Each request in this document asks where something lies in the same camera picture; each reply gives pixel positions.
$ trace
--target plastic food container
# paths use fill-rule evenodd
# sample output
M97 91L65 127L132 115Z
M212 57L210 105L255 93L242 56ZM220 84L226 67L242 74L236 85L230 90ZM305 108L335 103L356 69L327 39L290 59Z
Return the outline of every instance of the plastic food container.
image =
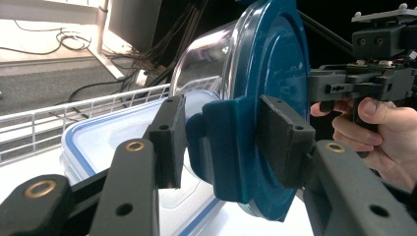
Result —
M206 91L187 95L186 116L200 112L203 104L216 99ZM71 184L76 184L110 167L114 151L124 141L143 136L162 101L145 103L98 116L69 127L62 138L61 162ZM189 166L188 153L184 165ZM189 235L198 232L221 209L212 186L196 178L184 167L179 190L159 190L159 217L162 235Z
M195 173L213 183L219 198L241 203L249 214L282 221L295 196L276 181L251 135L242 134L256 132L251 124L259 119L261 95L284 100L308 119L308 58L296 2L262 0L236 22L197 38L174 71L171 95L205 90L220 99L187 124L187 132L197 134L189 141Z

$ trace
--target clear plastic container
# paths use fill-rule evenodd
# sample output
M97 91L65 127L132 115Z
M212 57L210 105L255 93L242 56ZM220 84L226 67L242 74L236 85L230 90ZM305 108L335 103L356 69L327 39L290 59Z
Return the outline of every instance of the clear plastic container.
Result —
M236 22L197 38L183 54L174 71L171 95L207 90L219 99L230 97L234 84L230 63L235 50Z
M206 91L189 92L187 98L186 117L201 112L203 104L216 99ZM116 148L127 140L143 136L163 100L97 116L69 127L62 137L61 163L70 183L76 184L110 167ZM188 171L189 166L186 152L181 189L159 190L161 235L195 234L224 205L214 196L211 185Z

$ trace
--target transparent container wall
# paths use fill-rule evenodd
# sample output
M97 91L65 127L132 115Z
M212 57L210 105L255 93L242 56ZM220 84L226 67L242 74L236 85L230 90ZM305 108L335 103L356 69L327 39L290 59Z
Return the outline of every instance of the transparent container wall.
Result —
M214 29L188 47L174 71L171 95L206 90L218 99L228 98L224 77L235 26L236 22L232 22Z

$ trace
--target finger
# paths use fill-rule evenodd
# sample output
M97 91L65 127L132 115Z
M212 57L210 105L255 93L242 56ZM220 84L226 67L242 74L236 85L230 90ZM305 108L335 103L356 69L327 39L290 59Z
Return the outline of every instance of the finger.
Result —
M369 124L383 124L392 130L408 130L417 126L417 112L409 107L395 107L367 97L359 103L359 117Z
M334 131L333 139L335 141L339 141L341 143L344 143L346 145L351 146L356 151L372 151L372 150L374 150L374 146L359 143L355 140L352 140L352 139L342 135L340 132L337 132L337 131Z
M352 114L353 99L337 101L334 104L334 109L333 110L341 112L343 114Z
M370 152L363 161L368 167L381 173L393 169L396 165L395 161L389 158L380 147L375 147L374 151Z
M353 124L349 115L340 115L333 119L332 126L343 137L367 146L378 146L383 142L380 134Z
M326 116L327 114L330 113L329 111L328 112L321 111L320 110L320 104L321 104L320 102L317 102L314 105L312 105L311 112L310 112L312 114L312 116L316 116L316 117Z

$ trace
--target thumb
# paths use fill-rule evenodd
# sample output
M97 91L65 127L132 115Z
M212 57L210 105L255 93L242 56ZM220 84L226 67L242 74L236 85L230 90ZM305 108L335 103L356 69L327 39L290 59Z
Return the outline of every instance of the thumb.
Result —
M409 107L395 107L392 102L382 102L367 97L359 103L359 117L369 124L382 124L387 127L406 128L415 125L417 113Z

